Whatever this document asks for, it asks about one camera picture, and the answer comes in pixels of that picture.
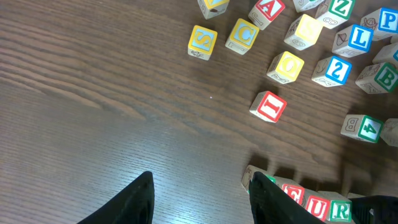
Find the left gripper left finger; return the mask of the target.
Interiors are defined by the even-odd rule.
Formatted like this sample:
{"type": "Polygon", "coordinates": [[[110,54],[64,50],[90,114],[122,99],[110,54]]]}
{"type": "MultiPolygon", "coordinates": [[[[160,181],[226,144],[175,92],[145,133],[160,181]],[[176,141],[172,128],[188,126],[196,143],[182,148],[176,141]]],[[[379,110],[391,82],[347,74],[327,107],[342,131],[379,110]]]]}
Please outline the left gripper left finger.
{"type": "Polygon", "coordinates": [[[78,224],[151,224],[154,199],[153,175],[145,171],[78,224]]]}

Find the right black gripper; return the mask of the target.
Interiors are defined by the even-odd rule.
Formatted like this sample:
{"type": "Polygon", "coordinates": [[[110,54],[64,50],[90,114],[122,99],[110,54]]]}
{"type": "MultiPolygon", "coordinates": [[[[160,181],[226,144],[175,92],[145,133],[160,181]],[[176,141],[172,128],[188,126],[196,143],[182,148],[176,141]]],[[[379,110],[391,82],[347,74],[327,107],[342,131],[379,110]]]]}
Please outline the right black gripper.
{"type": "Polygon", "coordinates": [[[351,201],[356,224],[397,224],[397,197],[375,195],[351,201]]]}

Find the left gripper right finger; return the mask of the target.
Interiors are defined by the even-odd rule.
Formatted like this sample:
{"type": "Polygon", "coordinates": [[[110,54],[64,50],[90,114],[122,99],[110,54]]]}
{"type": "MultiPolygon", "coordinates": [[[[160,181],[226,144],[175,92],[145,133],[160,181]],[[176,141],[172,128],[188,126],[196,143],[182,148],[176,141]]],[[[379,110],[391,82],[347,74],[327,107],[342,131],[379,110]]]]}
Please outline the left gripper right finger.
{"type": "Polygon", "coordinates": [[[249,183],[249,199],[255,224],[322,224],[261,172],[249,183]]]}

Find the red E block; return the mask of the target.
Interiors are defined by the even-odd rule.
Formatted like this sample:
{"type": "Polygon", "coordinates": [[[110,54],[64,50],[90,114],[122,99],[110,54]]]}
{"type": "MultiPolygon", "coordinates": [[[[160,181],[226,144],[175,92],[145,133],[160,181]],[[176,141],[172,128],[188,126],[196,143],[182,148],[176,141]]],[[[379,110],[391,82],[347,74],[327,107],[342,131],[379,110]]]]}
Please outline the red E block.
{"type": "Polygon", "coordinates": [[[275,184],[299,205],[303,204],[305,189],[294,180],[275,177],[275,184]]]}

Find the green R block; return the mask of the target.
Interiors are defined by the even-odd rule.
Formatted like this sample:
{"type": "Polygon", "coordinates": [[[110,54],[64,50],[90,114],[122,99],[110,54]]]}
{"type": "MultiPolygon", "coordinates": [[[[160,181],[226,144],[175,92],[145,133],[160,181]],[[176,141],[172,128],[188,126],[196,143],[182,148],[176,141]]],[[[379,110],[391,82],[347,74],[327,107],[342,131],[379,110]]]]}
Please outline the green R block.
{"type": "Polygon", "coordinates": [[[318,191],[318,193],[330,201],[326,223],[354,223],[351,200],[338,192],[318,191]]]}

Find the green N block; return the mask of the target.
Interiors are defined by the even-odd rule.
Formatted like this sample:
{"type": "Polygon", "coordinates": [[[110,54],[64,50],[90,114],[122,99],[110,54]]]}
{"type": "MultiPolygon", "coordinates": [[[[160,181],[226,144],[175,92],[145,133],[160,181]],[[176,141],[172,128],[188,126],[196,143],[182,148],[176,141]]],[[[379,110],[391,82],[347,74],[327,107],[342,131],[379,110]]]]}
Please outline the green N block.
{"type": "Polygon", "coordinates": [[[255,172],[260,172],[264,174],[271,182],[276,183],[276,179],[271,176],[268,171],[255,167],[253,165],[248,165],[241,179],[241,184],[247,193],[249,193],[249,184],[251,183],[255,172]]]}

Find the red U block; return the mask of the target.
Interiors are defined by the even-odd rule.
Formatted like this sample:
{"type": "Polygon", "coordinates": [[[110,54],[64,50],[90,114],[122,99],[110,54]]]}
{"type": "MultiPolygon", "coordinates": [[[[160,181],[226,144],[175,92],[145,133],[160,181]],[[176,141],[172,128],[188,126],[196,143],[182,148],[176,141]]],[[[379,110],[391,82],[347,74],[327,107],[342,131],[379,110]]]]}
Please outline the red U block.
{"type": "Polygon", "coordinates": [[[305,189],[303,197],[303,208],[306,209],[314,217],[321,221],[325,221],[329,210],[331,201],[322,196],[318,192],[310,189],[305,189]]]}

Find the yellow block centre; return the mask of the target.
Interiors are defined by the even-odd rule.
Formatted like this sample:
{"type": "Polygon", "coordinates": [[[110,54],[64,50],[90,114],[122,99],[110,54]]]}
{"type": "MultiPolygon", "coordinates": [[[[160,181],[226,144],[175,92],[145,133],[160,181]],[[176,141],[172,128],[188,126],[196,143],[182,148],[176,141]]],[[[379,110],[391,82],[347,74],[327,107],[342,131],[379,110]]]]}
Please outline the yellow block centre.
{"type": "Polygon", "coordinates": [[[383,126],[380,137],[389,145],[397,147],[397,118],[388,119],[383,126]]]}

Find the red I block left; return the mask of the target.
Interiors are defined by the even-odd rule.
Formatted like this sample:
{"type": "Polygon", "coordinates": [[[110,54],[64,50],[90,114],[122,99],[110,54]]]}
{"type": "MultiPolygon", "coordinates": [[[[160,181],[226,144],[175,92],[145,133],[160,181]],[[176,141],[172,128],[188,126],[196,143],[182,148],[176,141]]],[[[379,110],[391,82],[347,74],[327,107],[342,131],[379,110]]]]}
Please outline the red I block left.
{"type": "Polygon", "coordinates": [[[287,102],[271,91],[257,94],[249,111],[264,121],[276,123],[281,117],[287,102]]]}

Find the green B block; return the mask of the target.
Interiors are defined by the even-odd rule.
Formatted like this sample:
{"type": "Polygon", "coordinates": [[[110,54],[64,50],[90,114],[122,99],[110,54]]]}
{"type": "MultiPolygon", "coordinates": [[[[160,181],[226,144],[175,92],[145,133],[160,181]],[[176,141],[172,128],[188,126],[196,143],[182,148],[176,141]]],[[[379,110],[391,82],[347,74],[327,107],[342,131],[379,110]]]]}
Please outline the green B block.
{"type": "Polygon", "coordinates": [[[389,62],[367,66],[355,84],[367,94],[391,93],[397,87],[397,69],[389,62]]]}

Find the yellow O block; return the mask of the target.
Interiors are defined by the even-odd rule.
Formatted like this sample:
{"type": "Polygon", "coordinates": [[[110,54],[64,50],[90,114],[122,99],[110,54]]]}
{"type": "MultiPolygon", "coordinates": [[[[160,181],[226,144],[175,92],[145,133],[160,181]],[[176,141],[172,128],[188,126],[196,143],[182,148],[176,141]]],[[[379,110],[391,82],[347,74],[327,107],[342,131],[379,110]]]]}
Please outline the yellow O block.
{"type": "Polygon", "coordinates": [[[266,75],[281,84],[292,83],[296,81],[304,63],[301,58],[285,51],[273,59],[266,75]]]}

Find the blue H block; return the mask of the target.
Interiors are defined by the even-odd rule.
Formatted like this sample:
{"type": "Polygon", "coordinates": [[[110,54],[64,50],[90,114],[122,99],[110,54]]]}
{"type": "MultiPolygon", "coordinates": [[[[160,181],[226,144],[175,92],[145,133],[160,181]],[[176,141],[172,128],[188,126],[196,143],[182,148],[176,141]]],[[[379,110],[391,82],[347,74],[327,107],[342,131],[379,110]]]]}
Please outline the blue H block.
{"type": "Polygon", "coordinates": [[[373,59],[373,64],[383,62],[391,63],[395,68],[398,67],[397,43],[383,47],[373,59]]]}

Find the yellow C block left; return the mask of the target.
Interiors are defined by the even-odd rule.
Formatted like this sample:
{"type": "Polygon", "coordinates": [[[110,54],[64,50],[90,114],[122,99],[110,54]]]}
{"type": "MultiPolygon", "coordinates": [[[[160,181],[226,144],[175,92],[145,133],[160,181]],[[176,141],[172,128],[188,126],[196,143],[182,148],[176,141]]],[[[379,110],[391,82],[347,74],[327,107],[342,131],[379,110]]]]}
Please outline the yellow C block left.
{"type": "Polygon", "coordinates": [[[225,47],[244,55],[253,46],[258,33],[259,28],[257,26],[239,18],[225,43],[225,47]]]}

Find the yellow s block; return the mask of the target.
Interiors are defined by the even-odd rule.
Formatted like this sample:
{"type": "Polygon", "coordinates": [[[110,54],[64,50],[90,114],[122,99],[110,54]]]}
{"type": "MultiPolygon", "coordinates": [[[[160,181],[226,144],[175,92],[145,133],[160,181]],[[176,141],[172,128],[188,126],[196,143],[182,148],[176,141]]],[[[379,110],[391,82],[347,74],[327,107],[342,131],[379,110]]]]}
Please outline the yellow s block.
{"type": "Polygon", "coordinates": [[[284,42],[297,50],[305,50],[316,44],[322,29],[321,22],[303,14],[290,25],[284,42]]]}
{"type": "Polygon", "coordinates": [[[217,36],[217,31],[195,25],[188,43],[188,54],[202,60],[209,60],[213,53],[217,36]]]}

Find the yellow block upper left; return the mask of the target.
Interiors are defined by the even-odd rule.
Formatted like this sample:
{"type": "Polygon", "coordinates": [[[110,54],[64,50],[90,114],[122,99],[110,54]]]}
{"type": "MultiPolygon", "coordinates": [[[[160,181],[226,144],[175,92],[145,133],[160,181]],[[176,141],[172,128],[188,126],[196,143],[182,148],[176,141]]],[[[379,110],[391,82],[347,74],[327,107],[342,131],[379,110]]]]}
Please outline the yellow block upper left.
{"type": "Polygon", "coordinates": [[[198,0],[198,5],[205,19],[223,14],[229,4],[229,0],[198,0]]]}

